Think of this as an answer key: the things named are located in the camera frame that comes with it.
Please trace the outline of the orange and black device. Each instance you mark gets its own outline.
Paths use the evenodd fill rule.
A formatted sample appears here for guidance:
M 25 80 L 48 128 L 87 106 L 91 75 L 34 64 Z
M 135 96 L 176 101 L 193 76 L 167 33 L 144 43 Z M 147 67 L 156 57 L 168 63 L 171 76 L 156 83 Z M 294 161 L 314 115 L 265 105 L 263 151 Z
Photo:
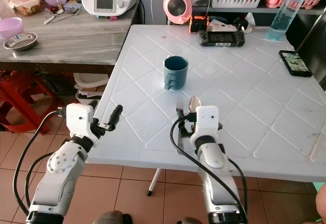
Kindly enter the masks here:
M 198 31 L 206 31 L 209 26 L 209 17 L 206 15 L 193 15 L 189 19 L 189 33 L 198 33 Z

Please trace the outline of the person's bare limb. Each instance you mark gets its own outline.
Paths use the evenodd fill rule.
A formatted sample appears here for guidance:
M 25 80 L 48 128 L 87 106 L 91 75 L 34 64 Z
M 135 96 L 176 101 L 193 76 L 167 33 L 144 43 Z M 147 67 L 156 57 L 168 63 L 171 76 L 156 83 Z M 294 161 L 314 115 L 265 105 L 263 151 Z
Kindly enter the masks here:
M 320 219 L 313 224 L 326 224 L 326 183 L 324 183 L 317 192 L 316 210 Z

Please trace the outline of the clear plastic water bottle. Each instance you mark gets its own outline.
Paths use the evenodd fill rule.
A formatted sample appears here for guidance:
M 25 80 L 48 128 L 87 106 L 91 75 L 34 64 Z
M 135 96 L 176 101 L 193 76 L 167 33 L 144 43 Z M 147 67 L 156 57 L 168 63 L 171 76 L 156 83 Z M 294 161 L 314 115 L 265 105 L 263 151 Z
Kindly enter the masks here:
M 304 0 L 283 0 L 279 12 L 276 14 L 268 30 L 267 40 L 271 42 L 281 42 L 283 40 L 287 29 L 289 29 L 303 2 Z

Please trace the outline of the blue plastic mug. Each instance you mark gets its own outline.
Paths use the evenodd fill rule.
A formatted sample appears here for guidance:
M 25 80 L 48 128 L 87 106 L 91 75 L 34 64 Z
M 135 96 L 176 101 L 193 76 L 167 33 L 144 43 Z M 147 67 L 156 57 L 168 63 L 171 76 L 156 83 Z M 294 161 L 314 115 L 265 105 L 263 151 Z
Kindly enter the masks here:
M 171 56 L 165 59 L 164 89 L 179 91 L 186 84 L 189 63 L 180 56 Z

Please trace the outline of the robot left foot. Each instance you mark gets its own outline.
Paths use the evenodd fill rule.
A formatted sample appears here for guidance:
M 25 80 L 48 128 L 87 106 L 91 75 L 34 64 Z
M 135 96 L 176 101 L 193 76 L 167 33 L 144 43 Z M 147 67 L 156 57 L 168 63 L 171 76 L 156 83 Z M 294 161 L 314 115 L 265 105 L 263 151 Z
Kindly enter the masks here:
M 112 210 L 97 217 L 92 224 L 132 224 L 132 217 L 121 211 Z

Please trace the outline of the clear plastic food container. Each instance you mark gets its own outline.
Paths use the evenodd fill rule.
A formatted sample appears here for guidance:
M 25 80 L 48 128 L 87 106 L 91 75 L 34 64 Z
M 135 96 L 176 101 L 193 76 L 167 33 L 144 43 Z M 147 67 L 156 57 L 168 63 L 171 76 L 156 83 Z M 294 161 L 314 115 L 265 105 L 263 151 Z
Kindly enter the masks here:
M 41 0 L 10 0 L 9 6 L 25 16 L 42 12 Z

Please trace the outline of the white table leg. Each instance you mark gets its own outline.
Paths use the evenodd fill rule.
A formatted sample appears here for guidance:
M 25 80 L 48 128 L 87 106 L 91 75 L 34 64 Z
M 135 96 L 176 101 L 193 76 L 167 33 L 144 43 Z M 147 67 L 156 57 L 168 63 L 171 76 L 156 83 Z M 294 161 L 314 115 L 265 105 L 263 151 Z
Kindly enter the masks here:
M 154 189 L 156 187 L 156 183 L 155 181 L 151 182 L 151 184 L 149 185 L 148 187 L 148 190 L 147 190 L 147 193 L 146 193 L 146 196 L 152 196 L 153 192 L 154 192 Z

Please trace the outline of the steel cutlery piece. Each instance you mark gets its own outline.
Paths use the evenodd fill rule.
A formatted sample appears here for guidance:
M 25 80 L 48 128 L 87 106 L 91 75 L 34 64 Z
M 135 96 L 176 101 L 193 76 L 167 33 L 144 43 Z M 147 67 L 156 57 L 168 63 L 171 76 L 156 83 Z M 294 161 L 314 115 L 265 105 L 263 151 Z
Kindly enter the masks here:
M 65 19 L 65 18 L 68 18 L 68 17 L 70 17 L 72 15 L 78 15 L 79 11 L 80 11 L 80 9 L 77 8 L 77 9 L 71 9 L 68 12 L 62 12 L 60 14 L 54 14 L 52 16 L 47 17 L 46 20 L 43 22 L 43 24 L 49 24 L 51 22 L 58 22 L 58 21 L 61 21 L 61 20 Z

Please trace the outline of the pink round appliance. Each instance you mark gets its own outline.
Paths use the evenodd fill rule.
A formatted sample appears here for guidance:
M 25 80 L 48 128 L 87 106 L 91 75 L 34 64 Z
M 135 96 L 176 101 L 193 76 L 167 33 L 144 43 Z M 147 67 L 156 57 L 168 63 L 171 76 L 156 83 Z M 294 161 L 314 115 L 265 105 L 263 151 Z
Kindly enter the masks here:
M 164 11 L 170 22 L 184 24 L 193 14 L 193 0 L 164 0 Z

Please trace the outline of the steel dish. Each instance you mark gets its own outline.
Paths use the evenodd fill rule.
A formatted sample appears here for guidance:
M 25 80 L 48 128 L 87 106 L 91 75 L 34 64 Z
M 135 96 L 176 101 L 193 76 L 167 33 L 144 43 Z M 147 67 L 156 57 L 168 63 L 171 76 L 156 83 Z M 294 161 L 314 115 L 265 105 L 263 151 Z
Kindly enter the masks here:
M 38 43 L 39 35 L 37 33 L 20 33 L 19 35 L 11 36 L 3 43 L 3 47 L 12 52 L 27 51 Z

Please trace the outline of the white plastic table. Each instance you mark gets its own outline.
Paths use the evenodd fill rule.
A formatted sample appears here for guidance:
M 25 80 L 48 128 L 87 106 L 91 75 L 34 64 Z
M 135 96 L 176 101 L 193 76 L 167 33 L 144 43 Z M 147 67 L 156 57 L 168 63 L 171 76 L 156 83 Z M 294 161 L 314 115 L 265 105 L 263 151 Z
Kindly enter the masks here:
M 115 131 L 102 136 L 89 162 L 195 171 L 177 153 L 170 129 L 176 107 L 192 96 L 219 108 L 219 143 L 247 177 L 326 182 L 326 92 L 314 78 L 289 75 L 266 30 L 246 35 L 242 47 L 203 47 L 199 36 L 174 25 L 133 25 L 96 108 L 106 122 L 123 112 Z M 164 89 L 165 59 L 185 58 L 186 84 Z

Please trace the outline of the white plastic bin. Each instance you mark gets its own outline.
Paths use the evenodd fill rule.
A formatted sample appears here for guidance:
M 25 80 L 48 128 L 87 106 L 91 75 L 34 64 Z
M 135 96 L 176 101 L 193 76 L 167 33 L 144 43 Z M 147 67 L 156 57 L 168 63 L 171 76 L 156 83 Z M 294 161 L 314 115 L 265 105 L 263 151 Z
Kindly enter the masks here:
M 109 75 L 94 73 L 74 73 L 75 100 L 79 103 L 89 104 L 99 101 L 104 94 Z

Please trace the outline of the steel spoon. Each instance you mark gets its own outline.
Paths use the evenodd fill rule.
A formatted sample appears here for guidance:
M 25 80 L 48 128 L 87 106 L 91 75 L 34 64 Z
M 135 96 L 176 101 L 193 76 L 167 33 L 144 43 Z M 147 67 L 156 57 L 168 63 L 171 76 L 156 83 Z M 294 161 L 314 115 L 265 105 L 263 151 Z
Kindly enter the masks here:
M 188 111 L 189 113 L 197 113 L 198 107 L 202 105 L 201 100 L 198 96 L 192 96 L 189 100 Z

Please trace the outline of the large lilac plastic bowl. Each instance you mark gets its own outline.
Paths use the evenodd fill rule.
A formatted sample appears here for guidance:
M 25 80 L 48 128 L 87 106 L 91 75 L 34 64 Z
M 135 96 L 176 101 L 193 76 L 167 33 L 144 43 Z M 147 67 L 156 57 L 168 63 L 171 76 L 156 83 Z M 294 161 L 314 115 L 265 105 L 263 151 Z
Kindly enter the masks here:
M 23 21 L 19 17 L 10 17 L 0 20 L 0 38 L 9 39 L 12 36 L 23 33 Z

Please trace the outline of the red plastic stool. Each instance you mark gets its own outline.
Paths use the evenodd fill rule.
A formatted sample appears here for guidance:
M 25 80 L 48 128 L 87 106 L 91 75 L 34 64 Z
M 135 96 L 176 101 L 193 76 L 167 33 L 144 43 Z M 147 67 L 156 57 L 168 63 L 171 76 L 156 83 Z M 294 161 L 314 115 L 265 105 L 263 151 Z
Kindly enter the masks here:
M 31 104 L 35 101 L 32 95 L 46 93 L 52 98 L 45 113 L 37 114 Z M 7 130 L 16 133 L 31 131 L 39 127 L 47 113 L 56 110 L 61 100 L 42 80 L 26 71 L 1 71 L 0 76 L 0 124 Z M 7 120 L 11 108 L 17 110 L 25 123 L 13 125 Z

